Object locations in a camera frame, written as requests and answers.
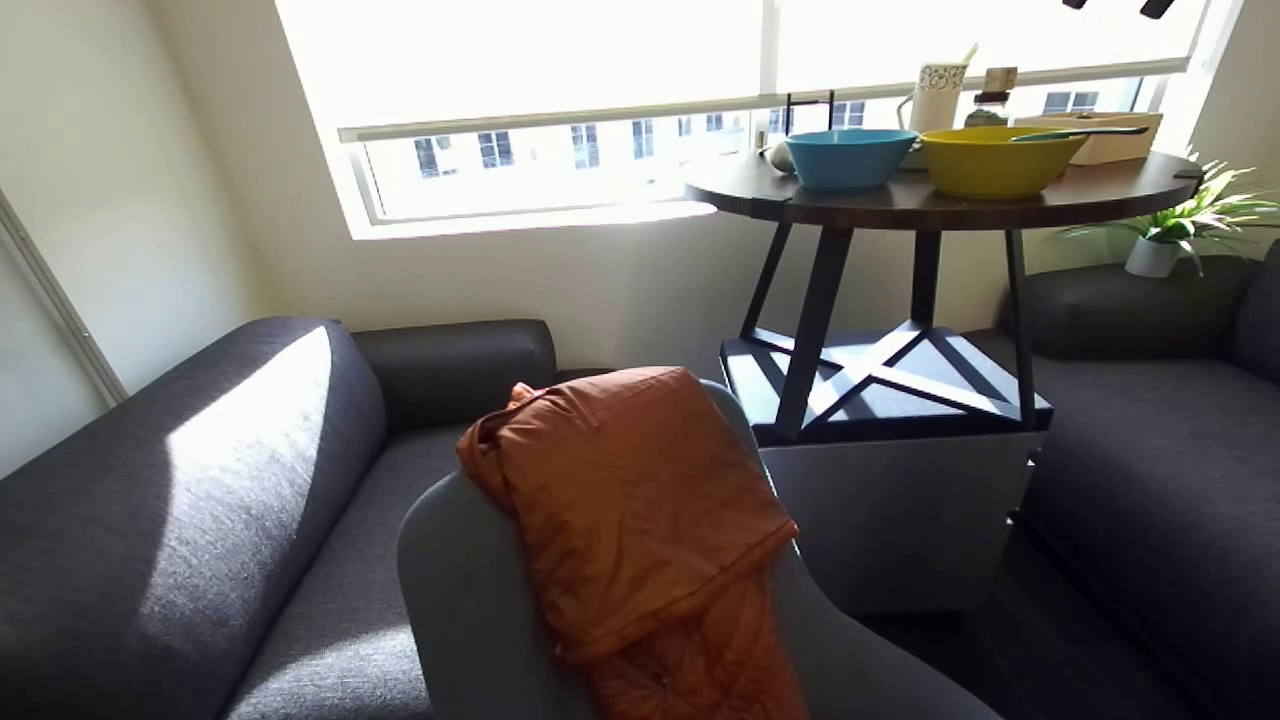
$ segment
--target folded blanket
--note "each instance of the folded blanket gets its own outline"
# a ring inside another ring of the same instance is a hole
[[[695,377],[520,388],[455,451],[512,512],[554,651],[603,717],[805,717],[767,587],[797,522]]]

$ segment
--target bowl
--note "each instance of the bowl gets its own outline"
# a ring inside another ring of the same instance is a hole
[[[809,190],[872,190],[888,182],[910,145],[914,134],[900,129],[837,129],[799,132],[789,151]]]
[[[961,199],[1022,199],[1054,182],[1084,134],[1045,129],[918,132],[932,182]]]

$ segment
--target floor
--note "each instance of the floor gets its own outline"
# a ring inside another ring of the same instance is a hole
[[[977,613],[861,620],[1007,720],[1197,720],[1028,533],[1011,533],[998,580]]]

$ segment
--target blue bowl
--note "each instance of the blue bowl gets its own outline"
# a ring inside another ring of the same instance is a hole
[[[837,129],[789,139],[797,179],[809,190],[872,190],[904,162],[910,132],[900,129]]]

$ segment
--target sunlight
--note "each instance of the sunlight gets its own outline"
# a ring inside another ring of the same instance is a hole
[[[288,699],[288,711],[296,708],[296,687],[308,687],[312,708],[348,708],[359,717],[359,699],[348,690],[353,676],[369,679],[369,690],[394,690],[394,687],[419,687],[419,665],[408,624],[389,624],[364,637],[348,637],[336,642],[321,638],[296,638],[290,647],[317,642],[312,651],[296,657],[290,665],[264,676],[238,704],[237,717],[275,717],[284,711],[281,699]]]
[[[149,630],[169,637],[169,627],[189,624],[184,594],[200,594],[204,613],[225,617],[243,617],[230,604],[259,594],[243,585],[267,585],[267,571],[281,567],[259,556],[288,546],[281,537],[296,537],[317,498],[327,391],[333,345],[317,328],[169,431],[169,508],[154,508],[169,521],[138,601]]]

